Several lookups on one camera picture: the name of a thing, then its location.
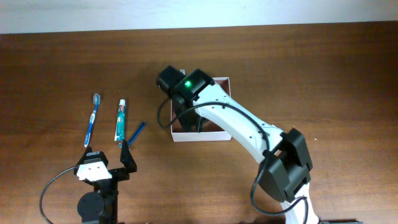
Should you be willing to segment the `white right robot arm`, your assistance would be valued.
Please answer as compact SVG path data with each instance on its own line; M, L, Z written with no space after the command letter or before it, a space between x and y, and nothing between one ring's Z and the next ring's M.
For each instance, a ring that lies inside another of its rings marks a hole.
M312 160L304 135L295 128L285 132L234 101L212 77L200 69L185 75L168 66L156 79L168 96L184 131L211 121L237 140L259 164L250 201L261 214L286 223L319 223L310 200Z

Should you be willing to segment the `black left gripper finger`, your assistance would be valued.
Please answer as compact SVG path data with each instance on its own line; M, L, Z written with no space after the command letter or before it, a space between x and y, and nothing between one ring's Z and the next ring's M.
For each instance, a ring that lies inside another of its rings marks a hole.
M137 171L137 164L131 155L128 142L125 139L122 141L120 161L129 173Z
M83 164L89 164L92 162L103 162L105 167L108 166L108 159L106 158L104 152L102 151L93 152L92 147L88 146L84 151L80 160L77 162L76 169L78 169Z

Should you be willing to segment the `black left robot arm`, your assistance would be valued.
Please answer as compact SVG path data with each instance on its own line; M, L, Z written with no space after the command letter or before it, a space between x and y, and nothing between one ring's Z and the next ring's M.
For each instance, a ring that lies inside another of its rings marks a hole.
M104 152L92 151L87 147L74 168L80 181L93 187L78 201L77 212L81 222L86 224L113 224L118 222L118 183L130 179L137 171L126 140L121 143L120 162L122 167L108 169L108 159Z

